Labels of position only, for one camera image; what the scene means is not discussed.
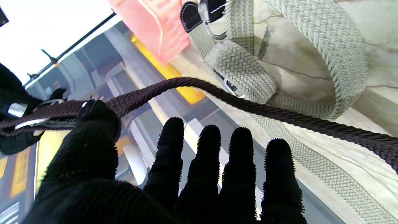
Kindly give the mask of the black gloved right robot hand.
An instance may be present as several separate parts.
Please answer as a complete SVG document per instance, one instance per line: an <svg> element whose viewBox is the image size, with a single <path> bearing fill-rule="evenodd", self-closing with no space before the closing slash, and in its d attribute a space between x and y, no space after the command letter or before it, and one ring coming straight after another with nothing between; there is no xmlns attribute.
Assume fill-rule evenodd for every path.
<svg viewBox="0 0 398 224"><path fill-rule="evenodd" d="M0 89L1 121L8 118L16 118L16 116L8 112L10 106L13 104L16 105L19 111L24 112L24 115L27 115L43 102L43 100L29 95L16 75L3 64L0 64ZM44 130L35 130L33 132L23 132L17 136L11 137L1 135L1 157L14 155L25 150L37 143L43 134Z"/></svg>

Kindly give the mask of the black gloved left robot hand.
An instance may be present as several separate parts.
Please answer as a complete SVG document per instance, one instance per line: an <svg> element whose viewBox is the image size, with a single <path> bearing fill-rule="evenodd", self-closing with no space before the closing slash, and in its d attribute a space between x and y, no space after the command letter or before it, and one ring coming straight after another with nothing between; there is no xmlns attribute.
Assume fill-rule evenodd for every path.
<svg viewBox="0 0 398 224"><path fill-rule="evenodd" d="M256 166L249 129L234 130L218 190L220 130L205 126L182 191L184 123L168 119L143 189L115 179L121 124L101 100L82 106L76 127L47 167L24 224L256 224Z"/></svg>

